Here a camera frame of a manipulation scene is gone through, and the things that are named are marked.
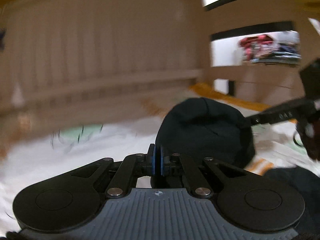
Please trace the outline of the dark navy hooded sweatshirt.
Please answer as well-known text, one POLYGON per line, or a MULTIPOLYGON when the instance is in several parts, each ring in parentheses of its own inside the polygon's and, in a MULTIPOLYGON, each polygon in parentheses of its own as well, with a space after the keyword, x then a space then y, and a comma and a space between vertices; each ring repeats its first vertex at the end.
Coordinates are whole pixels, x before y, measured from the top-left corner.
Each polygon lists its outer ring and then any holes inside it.
MULTIPOLYGON (((214 157, 245 168, 255 156, 248 120, 234 107, 208 98, 191 98, 173 107, 157 133, 156 147, 195 160, 214 157)), ((319 176, 302 167, 273 168, 264 173, 296 189, 305 212, 296 227, 297 239, 319 239, 319 176)))

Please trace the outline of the pile of colourful clothes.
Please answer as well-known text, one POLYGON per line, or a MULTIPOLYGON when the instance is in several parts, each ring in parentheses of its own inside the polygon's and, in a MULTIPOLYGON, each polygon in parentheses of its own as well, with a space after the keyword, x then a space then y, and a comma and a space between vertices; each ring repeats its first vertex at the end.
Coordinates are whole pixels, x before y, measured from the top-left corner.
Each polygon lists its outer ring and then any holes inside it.
POLYGON ((301 60, 299 43, 298 33, 284 31, 244 37, 238 46, 243 50, 243 62, 298 65, 301 60))

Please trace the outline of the orange mattress edge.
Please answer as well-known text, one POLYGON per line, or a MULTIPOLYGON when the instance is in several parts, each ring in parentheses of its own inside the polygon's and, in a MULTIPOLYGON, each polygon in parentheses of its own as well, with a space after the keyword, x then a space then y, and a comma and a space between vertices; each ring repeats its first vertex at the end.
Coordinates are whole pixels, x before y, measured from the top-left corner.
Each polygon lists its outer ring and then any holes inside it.
POLYGON ((210 85, 203 82, 198 82, 189 86, 188 91, 190 94, 193 94, 197 97, 213 99, 232 106, 239 110, 243 116, 257 114, 258 112, 262 112, 270 107, 269 105, 263 103, 246 101, 230 95, 222 94, 215 91, 212 87, 210 87, 210 85))

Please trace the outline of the white shelf unit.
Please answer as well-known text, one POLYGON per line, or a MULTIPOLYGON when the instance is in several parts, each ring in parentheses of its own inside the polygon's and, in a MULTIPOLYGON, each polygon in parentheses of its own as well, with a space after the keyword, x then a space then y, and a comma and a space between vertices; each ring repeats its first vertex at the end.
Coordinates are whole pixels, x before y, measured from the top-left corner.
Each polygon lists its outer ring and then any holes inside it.
POLYGON ((276 105, 304 95, 299 71, 319 58, 319 0, 200 0, 202 79, 276 105))

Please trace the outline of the white leaf-patterned bed sheet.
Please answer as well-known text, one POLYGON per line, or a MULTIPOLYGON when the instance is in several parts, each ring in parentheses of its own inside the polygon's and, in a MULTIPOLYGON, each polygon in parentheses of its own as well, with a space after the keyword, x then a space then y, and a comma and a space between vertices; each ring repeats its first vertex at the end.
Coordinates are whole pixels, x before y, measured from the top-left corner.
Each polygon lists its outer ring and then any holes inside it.
MULTIPOLYGON (((167 93, 159 101, 146 99, 130 108, 133 114, 143 113, 141 118, 70 128, 13 144, 1 160, 1 235, 19 229, 12 203, 23 188, 104 157, 120 161, 146 152, 167 112, 195 96, 192 90, 167 93)), ((299 146, 294 123, 256 126, 253 134, 256 155, 247 170, 263 174, 271 168, 300 166, 319 174, 319 162, 299 146)))

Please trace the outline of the white slatted headboard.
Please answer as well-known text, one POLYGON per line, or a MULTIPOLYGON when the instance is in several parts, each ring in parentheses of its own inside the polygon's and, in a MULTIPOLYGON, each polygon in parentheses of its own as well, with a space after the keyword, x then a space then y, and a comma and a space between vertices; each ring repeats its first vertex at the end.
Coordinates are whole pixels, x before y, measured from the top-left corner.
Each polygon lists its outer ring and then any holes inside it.
POLYGON ((1 113, 94 122, 207 65, 201 0, 13 0, 1 7, 1 113))

